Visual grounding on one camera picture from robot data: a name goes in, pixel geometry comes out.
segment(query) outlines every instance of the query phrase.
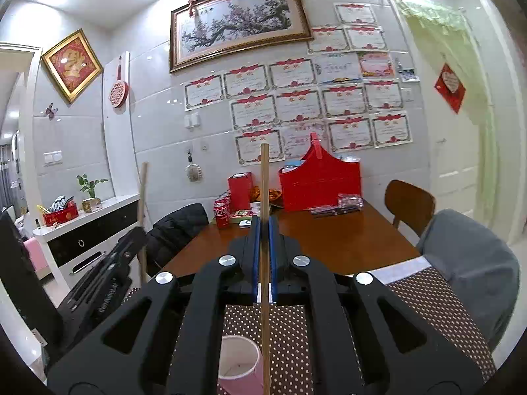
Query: green curtain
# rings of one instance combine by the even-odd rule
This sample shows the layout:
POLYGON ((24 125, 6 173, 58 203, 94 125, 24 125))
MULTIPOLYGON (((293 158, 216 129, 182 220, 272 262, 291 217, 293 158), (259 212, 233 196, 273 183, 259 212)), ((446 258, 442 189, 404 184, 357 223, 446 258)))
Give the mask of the green curtain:
POLYGON ((460 112, 479 127, 480 162, 475 218, 488 223, 494 211, 497 183, 497 146, 494 112, 488 103, 483 72, 463 15, 433 3, 420 5, 395 0, 412 31, 420 53, 437 72, 445 62, 466 88, 460 112))

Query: red basket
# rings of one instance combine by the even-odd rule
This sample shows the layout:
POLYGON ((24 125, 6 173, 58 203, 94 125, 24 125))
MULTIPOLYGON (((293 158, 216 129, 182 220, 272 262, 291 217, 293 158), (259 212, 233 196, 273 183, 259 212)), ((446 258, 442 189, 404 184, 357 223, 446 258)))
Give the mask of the red basket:
POLYGON ((331 156, 311 133, 311 147, 293 171, 278 172, 284 209, 303 211, 322 205, 337 205, 339 193, 358 194, 360 187, 360 162, 345 162, 331 156))
POLYGON ((77 205, 75 201, 71 200, 62 211, 51 212, 51 214, 43 214, 42 216, 47 227, 51 227, 55 223, 62 224, 78 217, 77 205))

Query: black jacket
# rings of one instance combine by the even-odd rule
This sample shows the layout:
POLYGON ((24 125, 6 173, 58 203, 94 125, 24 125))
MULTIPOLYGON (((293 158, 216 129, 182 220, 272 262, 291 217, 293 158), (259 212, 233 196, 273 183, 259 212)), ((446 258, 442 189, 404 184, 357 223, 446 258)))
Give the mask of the black jacket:
POLYGON ((209 224, 199 203, 164 216, 147 233, 148 274, 154 276, 209 224))

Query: wooden stick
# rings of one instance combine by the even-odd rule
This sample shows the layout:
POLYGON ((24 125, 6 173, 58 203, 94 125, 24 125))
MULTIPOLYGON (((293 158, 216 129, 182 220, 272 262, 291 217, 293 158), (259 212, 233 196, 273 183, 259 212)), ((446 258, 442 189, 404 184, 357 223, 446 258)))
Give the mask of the wooden stick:
MULTIPOLYGON (((140 187, 139 187, 139 204, 137 206, 137 220, 139 225, 144 227, 144 196, 147 189, 147 174, 148 174, 148 162, 143 162, 141 166, 140 174, 140 187)), ((138 254, 139 260, 139 277, 141 281, 141 286, 147 282, 147 250, 146 247, 143 247, 138 254)))
POLYGON ((262 357, 263 395, 270 395, 271 367, 269 349, 269 144, 263 143, 260 151, 260 284, 262 290, 262 357))

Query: silver screw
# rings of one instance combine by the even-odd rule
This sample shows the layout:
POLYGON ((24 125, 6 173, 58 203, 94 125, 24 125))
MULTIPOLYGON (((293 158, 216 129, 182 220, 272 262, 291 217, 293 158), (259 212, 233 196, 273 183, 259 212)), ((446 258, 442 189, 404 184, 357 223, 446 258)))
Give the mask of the silver screw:
POLYGON ((373 282, 373 276, 366 272, 359 273, 356 278, 357 282, 361 285, 370 285, 373 282))
POLYGON ((232 255, 223 255, 218 260, 222 266, 232 266, 236 263, 236 257, 232 255))
POLYGON ((306 257, 305 255, 297 255, 295 258, 293 258, 293 264, 301 268, 307 266, 310 262, 311 260, 309 260, 309 257, 306 257))
POLYGON ((168 284, 172 279, 174 279, 174 276, 170 272, 161 272, 155 276, 155 281, 161 285, 168 284))

